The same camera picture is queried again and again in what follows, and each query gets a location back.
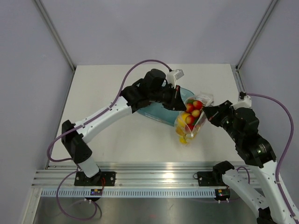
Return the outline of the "yellow lemon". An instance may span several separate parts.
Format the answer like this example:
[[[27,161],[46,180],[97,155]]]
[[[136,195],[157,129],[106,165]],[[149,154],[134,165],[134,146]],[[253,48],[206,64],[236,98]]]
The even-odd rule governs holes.
[[[185,125],[186,118],[190,115],[190,113],[183,112],[178,116],[178,123],[180,123],[182,126]]]

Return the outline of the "yellow banana bunch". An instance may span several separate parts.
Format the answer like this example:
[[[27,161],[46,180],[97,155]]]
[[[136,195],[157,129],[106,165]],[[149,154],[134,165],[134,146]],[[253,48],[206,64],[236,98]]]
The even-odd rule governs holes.
[[[190,130],[189,126],[177,126],[176,133],[179,137],[179,142],[183,145],[189,145],[194,138],[194,134]]]

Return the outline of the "red strawberries with leaves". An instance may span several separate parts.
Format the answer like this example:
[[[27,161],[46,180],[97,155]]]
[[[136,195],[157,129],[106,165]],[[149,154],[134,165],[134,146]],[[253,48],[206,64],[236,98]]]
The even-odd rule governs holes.
[[[202,109],[204,107],[204,104],[195,99],[188,99],[186,102],[186,111],[187,113],[190,113],[190,115],[186,118],[185,123],[186,126],[189,126],[190,130],[193,131],[195,128],[195,124],[198,122]]]

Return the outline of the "clear dotted zip bag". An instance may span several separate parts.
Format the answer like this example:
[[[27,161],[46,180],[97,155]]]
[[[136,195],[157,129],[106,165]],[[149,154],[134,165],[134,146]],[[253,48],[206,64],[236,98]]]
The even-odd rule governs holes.
[[[179,113],[174,127],[179,142],[187,146],[204,125],[206,115],[203,108],[214,104],[214,96],[209,93],[200,92],[198,95],[187,98],[184,104],[186,110]]]

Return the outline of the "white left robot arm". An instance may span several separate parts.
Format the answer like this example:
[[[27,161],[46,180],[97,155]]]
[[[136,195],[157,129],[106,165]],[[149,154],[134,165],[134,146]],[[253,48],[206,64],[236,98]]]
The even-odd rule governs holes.
[[[88,143],[117,120],[151,103],[161,103],[170,111],[184,111],[186,106],[181,98],[180,86],[176,84],[183,75],[183,71],[179,69],[167,74],[152,69],[144,78],[121,88],[116,99],[107,107],[79,122],[71,123],[67,120],[62,124],[61,142],[71,160],[83,171],[84,179],[89,185],[97,185],[102,173],[92,157],[93,152]]]

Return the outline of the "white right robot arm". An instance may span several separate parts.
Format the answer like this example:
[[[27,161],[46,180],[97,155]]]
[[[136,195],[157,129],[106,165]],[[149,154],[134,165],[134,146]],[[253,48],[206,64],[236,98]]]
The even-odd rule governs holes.
[[[241,180],[234,166],[224,161],[213,166],[212,180],[227,185],[250,207],[259,224],[297,224],[299,210],[280,179],[277,159],[270,143],[258,133],[259,120],[245,100],[205,106],[208,121],[222,127],[235,143],[238,155],[254,173],[264,193],[260,195]]]

